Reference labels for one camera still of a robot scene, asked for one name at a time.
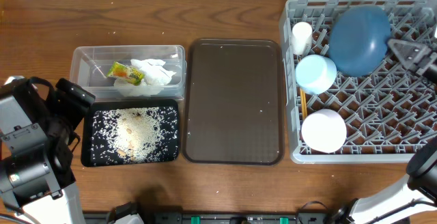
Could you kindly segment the yellow green snack wrapper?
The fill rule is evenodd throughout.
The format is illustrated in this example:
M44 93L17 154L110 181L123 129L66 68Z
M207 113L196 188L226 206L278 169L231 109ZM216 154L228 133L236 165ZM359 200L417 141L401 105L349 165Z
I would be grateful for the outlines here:
M119 62L114 62L107 77L121 79L133 85L139 85L144 78L144 73L132 66L125 66Z

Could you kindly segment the pink bowl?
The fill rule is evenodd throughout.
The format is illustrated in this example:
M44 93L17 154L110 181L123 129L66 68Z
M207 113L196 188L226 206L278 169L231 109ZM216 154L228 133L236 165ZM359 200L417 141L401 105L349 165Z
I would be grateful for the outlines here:
M301 126L301 135L311 149L333 153L346 141L346 123L338 112L322 109L305 118Z

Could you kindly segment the white napkin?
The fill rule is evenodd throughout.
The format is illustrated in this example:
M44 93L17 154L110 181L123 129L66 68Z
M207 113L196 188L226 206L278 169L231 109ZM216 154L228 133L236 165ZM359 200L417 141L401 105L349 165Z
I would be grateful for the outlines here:
M131 59L130 65L144 73L144 78L139 85L127 83L121 79L115 79L113 86L127 97L153 96L160 92L158 86L170 84L176 72L164 68L165 61L161 59Z

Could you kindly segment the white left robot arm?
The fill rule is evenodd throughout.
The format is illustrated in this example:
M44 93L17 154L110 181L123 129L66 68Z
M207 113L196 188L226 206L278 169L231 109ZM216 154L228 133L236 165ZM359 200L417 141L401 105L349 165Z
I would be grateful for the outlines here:
M69 148L95 97L75 83L38 77L1 86L1 199L14 223L84 223Z

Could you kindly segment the light blue saucer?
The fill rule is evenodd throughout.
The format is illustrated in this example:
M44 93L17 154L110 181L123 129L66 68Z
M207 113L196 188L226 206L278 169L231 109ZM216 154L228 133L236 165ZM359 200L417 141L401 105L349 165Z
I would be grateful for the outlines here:
M321 55L307 55L296 66L296 82L310 95L318 95L328 90L335 82L335 63Z

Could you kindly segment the dark blue plate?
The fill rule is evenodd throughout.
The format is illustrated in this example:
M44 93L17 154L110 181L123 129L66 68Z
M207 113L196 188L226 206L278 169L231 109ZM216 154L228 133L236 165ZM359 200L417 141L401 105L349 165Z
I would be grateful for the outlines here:
M371 74L384 59L391 37L386 12L376 5L345 11L334 24L329 37L329 57L344 75Z

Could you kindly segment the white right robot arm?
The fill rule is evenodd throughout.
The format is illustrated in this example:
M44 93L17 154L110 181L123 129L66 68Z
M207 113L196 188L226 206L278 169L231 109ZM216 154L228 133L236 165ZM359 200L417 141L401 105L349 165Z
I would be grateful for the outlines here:
M426 44L390 39L388 46L407 70L436 82L436 51ZM410 159L406 175L371 197L354 199L325 223L395 223L436 210L436 139Z

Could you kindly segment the cream white cup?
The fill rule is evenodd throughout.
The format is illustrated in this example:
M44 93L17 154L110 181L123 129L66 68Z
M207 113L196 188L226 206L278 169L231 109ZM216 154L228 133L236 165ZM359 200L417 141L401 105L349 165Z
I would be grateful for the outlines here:
M292 27L292 49L295 55L302 55L312 40L312 26L306 22L296 23Z

